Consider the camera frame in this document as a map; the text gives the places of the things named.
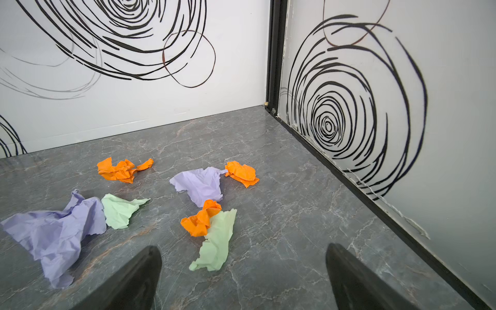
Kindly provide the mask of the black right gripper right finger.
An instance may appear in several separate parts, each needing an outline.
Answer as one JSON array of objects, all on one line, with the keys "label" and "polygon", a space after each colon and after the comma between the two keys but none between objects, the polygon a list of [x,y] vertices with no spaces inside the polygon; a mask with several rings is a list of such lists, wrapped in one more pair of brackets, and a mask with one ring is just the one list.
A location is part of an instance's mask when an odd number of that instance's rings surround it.
[{"label": "black right gripper right finger", "polygon": [[339,309],[417,309],[342,245],[330,243],[325,257]]}]

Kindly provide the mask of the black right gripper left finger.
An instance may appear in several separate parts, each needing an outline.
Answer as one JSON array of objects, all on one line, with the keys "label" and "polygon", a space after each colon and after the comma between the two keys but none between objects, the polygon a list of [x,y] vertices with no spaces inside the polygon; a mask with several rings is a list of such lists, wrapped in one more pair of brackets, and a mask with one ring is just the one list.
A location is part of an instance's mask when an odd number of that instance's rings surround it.
[{"label": "black right gripper left finger", "polygon": [[151,309],[162,268],[159,249],[149,245],[74,309]]}]

